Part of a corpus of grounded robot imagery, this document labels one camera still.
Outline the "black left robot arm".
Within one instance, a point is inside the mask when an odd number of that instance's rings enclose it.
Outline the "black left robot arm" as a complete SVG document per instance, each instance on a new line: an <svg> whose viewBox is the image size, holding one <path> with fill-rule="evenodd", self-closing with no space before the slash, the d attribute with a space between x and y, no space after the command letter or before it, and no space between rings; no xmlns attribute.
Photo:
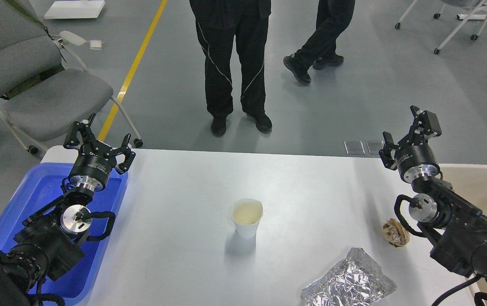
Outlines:
<svg viewBox="0 0 487 306"><path fill-rule="evenodd" d="M90 126L95 118L73 122L63 146L78 157L61 182L61 196L32 213L14 235L16 245L0 250L0 306L41 306L45 301L64 306L60 295L43 294L46 279L56 281L85 256L84 242L98 242L110 236L115 213L92 212L88 204L96 192L105 189L115 170L126 173L136 153L127 134L118 148L96 139Z"/></svg>

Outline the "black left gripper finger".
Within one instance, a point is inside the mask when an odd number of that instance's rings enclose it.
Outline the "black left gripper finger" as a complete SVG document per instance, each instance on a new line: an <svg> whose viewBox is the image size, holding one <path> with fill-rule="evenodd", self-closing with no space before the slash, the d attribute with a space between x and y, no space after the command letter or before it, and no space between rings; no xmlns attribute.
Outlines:
<svg viewBox="0 0 487 306"><path fill-rule="evenodd" d="M88 146L92 150L98 150L98 140L90 128L95 116L96 113L92 113L87 120L75 121L69 126L63 142L65 149L83 150L85 146Z"/></svg>
<svg viewBox="0 0 487 306"><path fill-rule="evenodd" d="M116 170L117 173L123 174L126 173L134 158L136 157L136 153L132 151L129 147L129 140L131 138L131 134L128 133L124 138L119 148L112 149L112 168ZM116 157L119 155L124 156L124 160L121 163L117 162Z"/></svg>

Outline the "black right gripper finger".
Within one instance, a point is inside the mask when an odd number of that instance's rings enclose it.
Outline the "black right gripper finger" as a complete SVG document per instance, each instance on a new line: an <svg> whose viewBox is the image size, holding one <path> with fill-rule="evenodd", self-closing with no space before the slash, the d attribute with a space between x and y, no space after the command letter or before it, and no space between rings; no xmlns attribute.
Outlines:
<svg viewBox="0 0 487 306"><path fill-rule="evenodd" d="M394 143L391 133L383 131L382 135L384 139L384 145L383 148L379 151L379 156L385 168L397 170L398 165L396 164L395 158L393 157L393 152L396 153L397 151L401 150L401 146Z"/></svg>
<svg viewBox="0 0 487 306"><path fill-rule="evenodd" d="M405 136L405 146L424 145L429 139L442 134L439 120L435 113L420 110L417 106L410 106L413 123Z"/></svg>

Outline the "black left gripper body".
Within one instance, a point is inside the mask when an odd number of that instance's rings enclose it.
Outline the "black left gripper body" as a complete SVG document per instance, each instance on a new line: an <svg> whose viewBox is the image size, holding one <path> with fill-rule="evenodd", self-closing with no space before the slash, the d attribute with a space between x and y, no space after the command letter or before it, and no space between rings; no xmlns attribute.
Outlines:
<svg viewBox="0 0 487 306"><path fill-rule="evenodd" d="M94 192L104 190L113 167L116 165L115 157L105 156L112 150L113 148L106 144L82 145L78 158L69 173L69 182L75 186L88 185L88 189L94 190Z"/></svg>

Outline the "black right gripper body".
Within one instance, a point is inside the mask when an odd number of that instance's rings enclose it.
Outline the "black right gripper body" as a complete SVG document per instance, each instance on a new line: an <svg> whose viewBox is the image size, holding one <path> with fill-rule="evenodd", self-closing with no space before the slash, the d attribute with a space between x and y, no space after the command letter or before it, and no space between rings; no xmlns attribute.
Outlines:
<svg viewBox="0 0 487 306"><path fill-rule="evenodd" d="M435 177L441 171L428 144L402 148L395 153L394 159L401 180L409 184L418 177Z"/></svg>

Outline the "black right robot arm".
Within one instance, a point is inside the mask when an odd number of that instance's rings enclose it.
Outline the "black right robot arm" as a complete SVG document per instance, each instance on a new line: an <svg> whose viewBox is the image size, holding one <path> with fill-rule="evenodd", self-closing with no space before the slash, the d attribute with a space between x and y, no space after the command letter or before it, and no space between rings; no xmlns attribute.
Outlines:
<svg viewBox="0 0 487 306"><path fill-rule="evenodd" d="M401 180L416 192L415 196L401 194L395 201L394 211L401 225L431 242L432 259L467 278L437 298L437 306L482 278L487 283L487 217L442 179L441 168L428 145L430 138L442 133L436 114L417 106L410 109L414 120L408 134L395 143L389 132L383 132L384 146L379 155L385 168L398 170ZM477 306L486 301L487 293L474 294Z"/></svg>

